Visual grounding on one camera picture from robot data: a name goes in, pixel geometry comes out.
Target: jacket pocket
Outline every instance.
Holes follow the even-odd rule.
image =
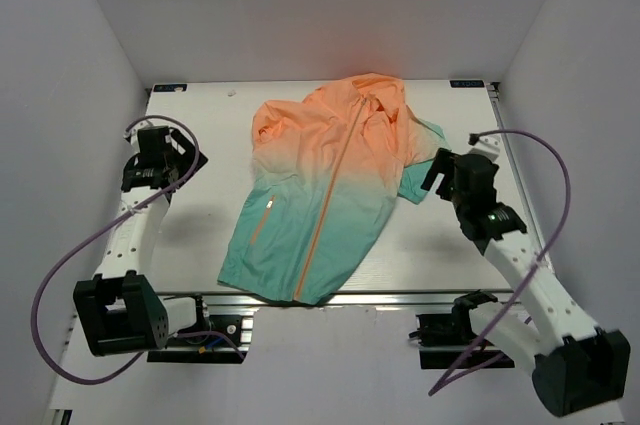
[[[269,214],[271,214],[271,210],[273,209],[273,205],[275,201],[276,201],[276,196],[272,195],[269,201],[267,202],[267,205],[264,209],[264,213],[262,214],[262,218],[260,219],[260,222],[258,222],[258,226],[254,230],[253,235],[251,235],[251,239],[249,240],[249,245],[254,245],[256,243],[256,240],[258,240],[258,237],[260,236],[260,232],[262,232],[262,229],[264,228],[265,223],[267,223],[267,220],[269,219]]]

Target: orange zipper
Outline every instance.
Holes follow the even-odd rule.
[[[304,267],[302,268],[302,273],[300,274],[300,278],[298,280],[298,286],[296,287],[296,291],[293,294],[294,300],[300,299],[300,294],[302,293],[302,287],[304,286],[304,281],[307,278],[307,274],[309,273],[309,267],[311,266],[311,260],[313,259],[313,255],[316,251],[316,246],[318,245],[318,237],[320,236],[320,232],[322,231],[322,225],[324,224],[324,220],[327,215],[327,209],[329,208],[329,200],[331,199],[331,194],[333,193],[333,187],[336,184],[336,177],[338,176],[338,169],[340,168],[340,164],[342,163],[342,159],[347,151],[347,146],[351,141],[351,136],[353,135],[353,131],[356,128],[356,124],[358,123],[358,118],[362,113],[362,109],[364,105],[367,103],[367,99],[362,99],[362,104],[360,105],[360,109],[356,114],[356,118],[353,120],[353,124],[351,125],[351,130],[349,130],[349,134],[347,135],[347,139],[345,141],[344,147],[340,152],[340,156],[336,161],[335,166],[333,167],[333,171],[331,172],[331,179],[329,180],[329,186],[327,187],[327,194],[324,197],[324,203],[322,204],[322,210],[320,211],[320,217],[318,218],[318,224],[316,225],[316,230],[313,233],[313,238],[311,240],[311,247],[309,248],[309,253],[307,254],[307,259],[304,262]]]
[[[264,224],[267,221],[267,218],[269,218],[269,214],[271,213],[271,208],[273,207],[273,202],[275,201],[276,201],[276,196],[273,195],[269,199],[269,202],[267,203],[264,213],[262,214],[262,218],[260,219],[260,223],[258,223],[258,226],[256,227],[255,232],[253,232],[253,235],[251,236],[251,240],[249,241],[251,245],[256,243],[256,240],[258,239],[258,235],[260,235],[260,232],[262,231],[262,228],[264,227]]]

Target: robotic arm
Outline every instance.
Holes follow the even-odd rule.
[[[534,247],[517,213],[496,201],[497,142],[472,136],[470,145],[464,155],[440,149],[422,188],[443,175],[436,193],[453,203],[464,236],[516,290],[536,261]],[[520,300],[535,328],[507,314],[487,339],[531,375],[547,410],[565,416],[623,396],[630,346],[620,331],[602,330],[547,267],[537,270]],[[454,327],[471,341],[501,309],[489,293],[465,295],[454,304]]]
[[[195,159],[194,145],[176,128],[138,127],[129,140],[136,153],[124,167],[120,213],[182,178]],[[194,173],[207,161],[200,153]],[[205,329],[201,297],[161,300],[144,275],[171,198],[116,226],[93,278],[76,284],[73,300],[93,355],[158,350],[178,331]]]

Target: orange and teal jacket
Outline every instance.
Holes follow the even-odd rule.
[[[367,74],[253,119],[255,185],[218,280],[269,300],[316,304],[375,243],[398,195],[414,203],[440,127],[418,120],[402,80]]]

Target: gray wall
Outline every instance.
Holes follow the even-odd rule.
[[[122,129],[142,113],[144,92],[95,0],[0,0],[0,10],[0,421],[33,425],[53,373],[31,343],[31,299],[113,211]],[[45,296],[40,324],[56,358],[92,257],[71,263]]]
[[[640,423],[640,0],[547,0],[503,82],[507,124],[555,144],[573,209],[552,256],[566,287],[630,340],[622,410]],[[517,141],[547,235],[563,188],[544,150]]]
[[[499,79],[544,0],[98,0],[143,82]]]

